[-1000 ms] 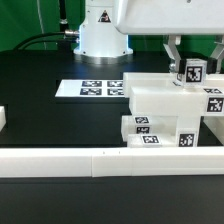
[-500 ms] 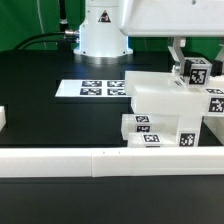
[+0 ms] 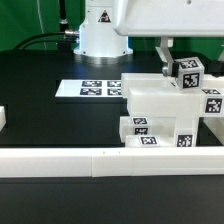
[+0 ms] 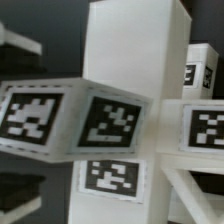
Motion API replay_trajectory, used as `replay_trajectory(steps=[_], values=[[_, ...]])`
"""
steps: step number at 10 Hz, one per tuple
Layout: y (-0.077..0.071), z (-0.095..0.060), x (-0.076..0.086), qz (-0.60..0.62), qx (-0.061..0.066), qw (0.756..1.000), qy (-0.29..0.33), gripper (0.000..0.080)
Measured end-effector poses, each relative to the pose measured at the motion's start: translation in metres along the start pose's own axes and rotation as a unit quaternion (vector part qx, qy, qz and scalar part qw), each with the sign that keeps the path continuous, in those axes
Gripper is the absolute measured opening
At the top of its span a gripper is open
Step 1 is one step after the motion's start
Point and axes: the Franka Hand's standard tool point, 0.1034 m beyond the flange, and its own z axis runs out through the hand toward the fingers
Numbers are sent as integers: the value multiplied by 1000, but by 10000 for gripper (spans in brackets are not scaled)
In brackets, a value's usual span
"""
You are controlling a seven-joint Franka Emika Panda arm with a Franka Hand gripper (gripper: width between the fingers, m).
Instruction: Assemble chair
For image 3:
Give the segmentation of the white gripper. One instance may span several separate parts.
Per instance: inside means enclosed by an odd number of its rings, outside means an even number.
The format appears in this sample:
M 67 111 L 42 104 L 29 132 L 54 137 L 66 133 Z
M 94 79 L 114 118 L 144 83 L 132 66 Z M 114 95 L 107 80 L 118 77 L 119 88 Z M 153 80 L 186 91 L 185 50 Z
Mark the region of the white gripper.
M 113 0 L 113 27 L 123 36 L 160 37 L 162 74 L 176 77 L 172 37 L 224 37 L 224 0 Z

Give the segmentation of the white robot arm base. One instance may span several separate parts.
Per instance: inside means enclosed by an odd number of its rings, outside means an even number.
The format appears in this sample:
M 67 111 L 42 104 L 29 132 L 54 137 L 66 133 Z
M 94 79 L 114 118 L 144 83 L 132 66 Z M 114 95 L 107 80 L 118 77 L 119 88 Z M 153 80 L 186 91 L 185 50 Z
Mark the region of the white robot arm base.
M 112 27 L 112 0 L 85 0 L 85 19 L 79 27 L 77 61 L 91 64 L 118 64 L 132 59 L 126 36 Z

